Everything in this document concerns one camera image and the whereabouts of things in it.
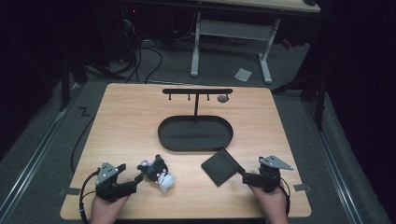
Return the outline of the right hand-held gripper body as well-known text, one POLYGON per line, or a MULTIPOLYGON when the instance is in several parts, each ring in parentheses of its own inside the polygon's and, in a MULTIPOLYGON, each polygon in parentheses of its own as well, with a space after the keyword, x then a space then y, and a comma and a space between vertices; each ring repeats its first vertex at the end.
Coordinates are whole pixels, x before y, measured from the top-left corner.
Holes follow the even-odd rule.
POLYGON ((260 175, 262 177, 261 188, 264 192, 271 192, 280 185, 280 170, 292 171, 293 167, 282 161, 275 155, 259 157, 260 175))

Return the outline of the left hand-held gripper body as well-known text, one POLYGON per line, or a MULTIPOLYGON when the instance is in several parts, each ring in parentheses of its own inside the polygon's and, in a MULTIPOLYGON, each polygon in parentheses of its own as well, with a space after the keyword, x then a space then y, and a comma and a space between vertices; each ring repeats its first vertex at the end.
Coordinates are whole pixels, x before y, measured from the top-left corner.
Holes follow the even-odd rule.
POLYGON ((134 181, 118 183, 119 174, 117 167, 104 161, 99 168, 99 174, 95 181, 96 196, 111 203, 122 197, 130 196, 137 191, 137 185, 134 181))

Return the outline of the black and white plush toy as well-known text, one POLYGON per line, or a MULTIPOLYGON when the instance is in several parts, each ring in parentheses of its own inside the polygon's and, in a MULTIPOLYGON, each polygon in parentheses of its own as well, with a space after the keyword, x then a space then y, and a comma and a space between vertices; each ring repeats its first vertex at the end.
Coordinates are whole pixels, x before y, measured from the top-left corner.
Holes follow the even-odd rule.
POLYGON ((147 178, 159 186, 160 191, 166 192, 175 185, 175 178, 169 173, 168 167, 160 154, 153 161, 141 161, 137 169, 147 178))

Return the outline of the black wallet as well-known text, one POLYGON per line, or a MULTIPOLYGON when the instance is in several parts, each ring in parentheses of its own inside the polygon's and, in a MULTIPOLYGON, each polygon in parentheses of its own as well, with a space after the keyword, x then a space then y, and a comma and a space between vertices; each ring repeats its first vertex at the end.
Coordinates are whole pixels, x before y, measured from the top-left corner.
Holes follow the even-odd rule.
POLYGON ((238 173, 239 164, 224 148, 202 163, 201 167, 217 187, 238 173))

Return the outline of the person's left hand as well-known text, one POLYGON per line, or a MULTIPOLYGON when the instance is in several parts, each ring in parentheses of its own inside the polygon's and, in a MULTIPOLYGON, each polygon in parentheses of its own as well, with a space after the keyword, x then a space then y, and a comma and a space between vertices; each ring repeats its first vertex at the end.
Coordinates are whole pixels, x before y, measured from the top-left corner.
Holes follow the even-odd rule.
POLYGON ((114 203, 110 203, 95 196, 92 200, 91 224, 114 224, 120 210, 128 200, 129 196, 125 196, 116 200, 114 203))

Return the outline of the person's right hand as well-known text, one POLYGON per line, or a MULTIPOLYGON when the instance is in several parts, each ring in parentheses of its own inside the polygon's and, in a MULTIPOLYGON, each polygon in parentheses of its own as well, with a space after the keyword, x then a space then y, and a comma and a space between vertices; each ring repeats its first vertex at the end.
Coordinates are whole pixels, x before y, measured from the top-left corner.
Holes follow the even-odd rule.
POLYGON ((289 224, 286 214, 287 199, 280 187, 267 193, 257 187, 249 187, 259 201, 260 207, 270 224, 289 224))

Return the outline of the black hook stand with tray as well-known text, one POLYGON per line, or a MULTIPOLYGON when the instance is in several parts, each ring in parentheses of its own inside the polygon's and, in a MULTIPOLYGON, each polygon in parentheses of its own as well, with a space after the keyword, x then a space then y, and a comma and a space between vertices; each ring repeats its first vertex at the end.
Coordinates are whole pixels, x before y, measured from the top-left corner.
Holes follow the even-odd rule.
POLYGON ((158 127, 161 145, 174 152, 219 151, 230 145, 233 139, 233 127, 224 118, 213 115, 199 115, 200 96, 218 95, 229 100, 232 89, 163 89, 163 94, 171 100, 173 95, 186 94, 188 99, 195 96, 192 115, 171 116, 158 127))

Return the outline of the grey paper sheet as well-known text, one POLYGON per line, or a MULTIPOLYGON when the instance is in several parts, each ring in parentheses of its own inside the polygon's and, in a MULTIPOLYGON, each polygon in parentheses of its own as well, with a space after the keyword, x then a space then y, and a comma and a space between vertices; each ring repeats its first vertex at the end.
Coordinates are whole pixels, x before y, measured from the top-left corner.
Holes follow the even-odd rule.
POLYGON ((234 75, 234 77, 242 82, 247 82, 250 78, 250 76, 252 75, 252 73, 248 70, 245 70, 243 68, 240 68, 236 74, 234 75))

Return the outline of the black metal stand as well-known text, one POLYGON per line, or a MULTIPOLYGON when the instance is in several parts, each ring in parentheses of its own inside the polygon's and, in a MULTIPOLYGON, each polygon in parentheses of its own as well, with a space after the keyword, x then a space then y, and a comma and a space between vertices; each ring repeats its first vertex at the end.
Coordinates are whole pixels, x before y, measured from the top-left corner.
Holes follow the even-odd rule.
POLYGON ((314 102, 314 122, 317 128, 322 131, 322 117, 324 111, 324 99, 326 92, 326 82, 329 75, 329 60, 322 59, 308 60, 305 59, 298 70, 296 78, 274 90, 272 94, 280 94, 288 90, 301 90, 300 99, 303 102, 314 102))
POLYGON ((62 60, 62 73, 61 73, 61 83, 62 83, 62 99, 60 110, 64 111, 67 106, 71 103, 71 91, 70 88, 70 78, 72 77, 75 82, 79 85, 85 85, 88 81, 88 75, 85 70, 85 66, 88 65, 94 70, 98 71, 100 75, 105 77, 123 79, 120 72, 110 71, 108 68, 83 57, 76 53, 66 53, 64 59, 62 60))

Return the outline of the white-framed desk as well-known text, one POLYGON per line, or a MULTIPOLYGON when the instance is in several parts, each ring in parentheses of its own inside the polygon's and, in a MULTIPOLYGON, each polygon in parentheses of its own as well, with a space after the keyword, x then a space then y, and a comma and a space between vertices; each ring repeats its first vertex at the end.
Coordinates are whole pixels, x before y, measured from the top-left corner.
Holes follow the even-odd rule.
MULTIPOLYGON (((320 12, 316 0, 197 0, 199 7, 219 4, 220 6, 245 7, 246 9, 266 9, 275 13, 303 13, 314 15, 320 12)), ((200 62, 200 37, 202 35, 230 37, 238 39, 259 40, 266 43, 263 52, 258 54, 262 70, 263 81, 272 83, 268 68, 267 57, 273 45, 278 26, 281 22, 279 16, 270 20, 271 24, 258 22, 225 21, 221 19, 202 19, 201 13, 196 13, 194 49, 191 58, 191 76, 199 74, 200 62)))

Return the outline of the metal floor rail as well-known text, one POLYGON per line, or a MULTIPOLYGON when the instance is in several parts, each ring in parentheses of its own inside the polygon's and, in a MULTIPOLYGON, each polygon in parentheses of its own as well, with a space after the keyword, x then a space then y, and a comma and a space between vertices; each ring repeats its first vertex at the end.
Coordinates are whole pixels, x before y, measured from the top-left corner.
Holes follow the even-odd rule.
POLYGON ((303 107, 305 113, 309 117, 311 125, 315 130, 317 139, 319 140, 325 164, 329 171, 329 175, 332 179, 338 198, 345 210, 349 224, 363 224, 360 213, 351 197, 350 190, 346 184, 346 181, 343 178, 340 169, 338 168, 338 165, 333 157, 331 148, 327 142, 325 134, 319 129, 318 125, 316 124, 314 107, 311 103, 307 102, 303 102, 303 107))
POLYGON ((38 110, 0 161, 0 224, 6 224, 10 219, 44 160, 70 105, 83 88, 83 84, 73 84, 69 89, 70 99, 65 104, 61 98, 62 88, 56 88, 55 96, 38 110))

